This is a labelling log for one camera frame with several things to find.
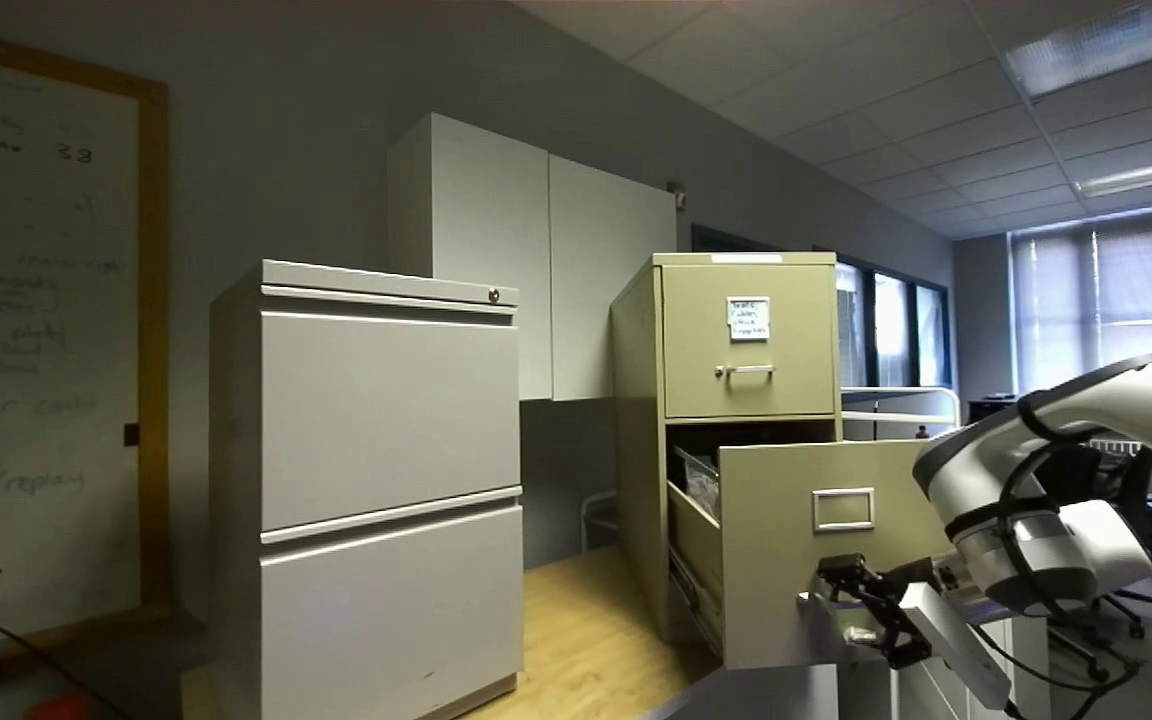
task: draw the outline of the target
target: wooden frame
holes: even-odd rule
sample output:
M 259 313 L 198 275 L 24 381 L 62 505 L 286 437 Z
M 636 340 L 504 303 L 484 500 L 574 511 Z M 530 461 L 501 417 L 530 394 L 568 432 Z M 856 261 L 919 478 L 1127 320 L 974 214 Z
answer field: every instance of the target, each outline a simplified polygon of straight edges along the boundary
M 60 627 L 27 632 L 37 645 L 73 645 L 108 627 L 165 616 L 176 603 L 167 532 L 167 93 L 151 81 L 94 70 L 0 39 L 0 74 L 38 77 L 76 93 L 137 106 L 137 421 L 123 449 L 137 449 L 137 540 L 140 608 L 117 616 L 76 616 Z

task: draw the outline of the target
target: white filing cabinet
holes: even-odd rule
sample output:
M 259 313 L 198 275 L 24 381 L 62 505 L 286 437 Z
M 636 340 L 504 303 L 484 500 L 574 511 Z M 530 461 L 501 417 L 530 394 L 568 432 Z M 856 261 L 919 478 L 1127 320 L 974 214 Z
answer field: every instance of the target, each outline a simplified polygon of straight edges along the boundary
M 514 292 L 264 261 L 210 303 L 227 718 L 431 718 L 518 673 Z
M 677 200 L 451 115 L 387 154 L 387 269 L 518 287 L 518 401 L 607 394 L 607 309 L 653 254 L 677 247 Z

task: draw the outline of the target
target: ceiling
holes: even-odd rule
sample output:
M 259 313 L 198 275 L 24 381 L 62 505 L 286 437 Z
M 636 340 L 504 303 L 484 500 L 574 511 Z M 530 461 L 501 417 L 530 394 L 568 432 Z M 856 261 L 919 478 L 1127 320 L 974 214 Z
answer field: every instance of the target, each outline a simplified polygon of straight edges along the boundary
M 1127 0 L 514 4 L 948 240 L 1152 207 L 1074 191 L 1152 166 L 1152 59 L 1044 95 L 1004 63 Z

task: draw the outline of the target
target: drawer handle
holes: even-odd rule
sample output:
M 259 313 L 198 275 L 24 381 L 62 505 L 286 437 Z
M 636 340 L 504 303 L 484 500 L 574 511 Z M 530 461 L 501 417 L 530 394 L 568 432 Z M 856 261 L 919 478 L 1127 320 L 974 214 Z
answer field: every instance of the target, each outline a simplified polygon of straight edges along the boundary
M 712 378 L 722 384 L 740 384 L 740 381 L 772 384 L 776 363 L 716 363 Z
M 810 523 L 822 532 L 870 532 L 879 523 L 870 488 L 810 488 Z

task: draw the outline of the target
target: open drawer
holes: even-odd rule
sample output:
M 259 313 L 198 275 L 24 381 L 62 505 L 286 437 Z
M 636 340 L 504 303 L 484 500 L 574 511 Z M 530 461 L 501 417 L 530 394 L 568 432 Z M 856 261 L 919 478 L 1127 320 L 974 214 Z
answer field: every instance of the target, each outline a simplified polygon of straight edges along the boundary
M 919 449 L 722 445 L 716 518 L 666 488 L 666 555 L 726 670 L 805 660 L 795 596 L 810 587 L 818 555 L 862 552 L 870 570 L 890 570 L 948 552 L 911 479 Z

